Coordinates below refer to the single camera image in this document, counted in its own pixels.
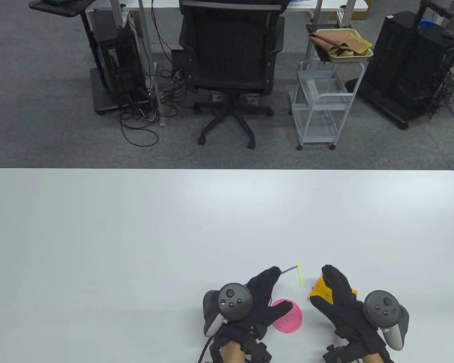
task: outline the cloth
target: cloth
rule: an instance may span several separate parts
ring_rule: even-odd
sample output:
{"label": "cloth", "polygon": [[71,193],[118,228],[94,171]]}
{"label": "cloth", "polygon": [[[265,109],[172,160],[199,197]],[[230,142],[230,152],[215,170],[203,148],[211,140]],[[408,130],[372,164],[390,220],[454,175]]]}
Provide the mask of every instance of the cloth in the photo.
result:
{"label": "cloth", "polygon": [[350,31],[320,31],[309,38],[333,57],[361,56],[373,46]]}
{"label": "cloth", "polygon": [[346,354],[354,360],[379,353],[385,363],[393,363],[378,327],[365,317],[363,302],[357,301],[346,276],[331,265],[324,266],[322,273],[326,287],[331,289],[333,304],[320,296],[311,296],[310,302],[333,323],[335,334],[348,340]]}

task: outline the pink disc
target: pink disc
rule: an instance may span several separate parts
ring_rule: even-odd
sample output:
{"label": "pink disc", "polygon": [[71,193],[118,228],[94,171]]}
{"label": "pink disc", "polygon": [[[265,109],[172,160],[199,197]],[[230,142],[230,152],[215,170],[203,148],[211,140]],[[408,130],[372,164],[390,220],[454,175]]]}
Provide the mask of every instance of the pink disc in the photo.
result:
{"label": "pink disc", "polygon": [[296,330],[301,328],[301,324],[303,323],[303,313],[301,312],[298,304],[289,299],[281,299],[275,301],[274,303],[272,303],[272,306],[275,306],[282,301],[289,301],[290,303],[292,303],[292,309],[282,318],[276,320],[272,325],[280,332],[295,332]]}

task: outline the black office chair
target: black office chair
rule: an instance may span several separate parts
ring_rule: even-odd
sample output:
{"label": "black office chair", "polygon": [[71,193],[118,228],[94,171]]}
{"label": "black office chair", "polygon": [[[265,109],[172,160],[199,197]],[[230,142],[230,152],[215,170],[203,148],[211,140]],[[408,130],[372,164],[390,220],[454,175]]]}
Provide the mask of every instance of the black office chair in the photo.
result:
{"label": "black office chair", "polygon": [[284,17],[279,15],[288,3],[289,0],[180,0],[183,24],[179,44],[184,48],[187,88],[227,94],[225,104],[194,103],[195,110],[219,110],[201,131],[198,145],[205,145],[206,133],[231,115],[249,135],[247,147],[256,147],[252,130],[237,111],[261,111],[267,116],[274,116],[274,111],[236,100],[242,93],[271,93],[276,55],[284,46]]}

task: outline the human hand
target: human hand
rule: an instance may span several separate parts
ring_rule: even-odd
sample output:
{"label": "human hand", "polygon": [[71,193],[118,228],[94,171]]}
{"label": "human hand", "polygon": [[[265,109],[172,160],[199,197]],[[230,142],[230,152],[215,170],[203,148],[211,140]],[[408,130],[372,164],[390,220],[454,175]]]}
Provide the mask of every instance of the human hand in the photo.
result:
{"label": "human hand", "polygon": [[244,342],[245,334],[251,334],[255,339],[260,340],[265,336],[269,325],[292,309],[292,303],[289,301],[269,306],[272,289],[280,275],[279,267],[272,266],[249,280],[246,287],[252,295],[251,311],[244,319],[224,325],[219,332],[222,337],[239,344]]}
{"label": "human hand", "polygon": [[333,351],[332,355],[336,354],[345,363],[379,353],[385,363],[393,363],[377,332],[378,327],[365,317],[363,302],[357,301],[346,276],[331,265],[325,265],[322,273],[326,287],[331,289],[333,305],[321,296],[311,296],[309,300],[333,323],[335,334],[349,342],[344,349]]}

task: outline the yellow object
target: yellow object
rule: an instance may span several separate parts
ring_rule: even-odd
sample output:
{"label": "yellow object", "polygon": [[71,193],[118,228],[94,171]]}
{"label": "yellow object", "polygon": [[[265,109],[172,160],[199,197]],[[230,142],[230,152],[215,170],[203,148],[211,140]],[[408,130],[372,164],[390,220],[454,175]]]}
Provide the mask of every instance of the yellow object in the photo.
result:
{"label": "yellow object", "polygon": [[363,39],[362,37],[359,37],[358,35],[355,35],[354,33],[348,33],[348,36],[356,41],[359,41],[360,43],[363,43],[365,46],[358,51],[358,53],[360,54],[365,54],[367,53],[367,50],[370,49],[370,47],[373,46],[372,43],[370,43],[369,41]]}
{"label": "yellow object", "polygon": [[299,267],[299,262],[296,263],[296,266],[298,266],[299,284],[303,287],[303,279],[301,278],[301,267]]}
{"label": "yellow object", "polygon": [[[351,289],[353,294],[358,296],[358,291]],[[331,289],[327,287],[323,280],[323,275],[319,277],[316,285],[313,287],[312,291],[308,295],[308,300],[311,299],[311,296],[319,296],[333,305],[333,295],[331,294]]]}

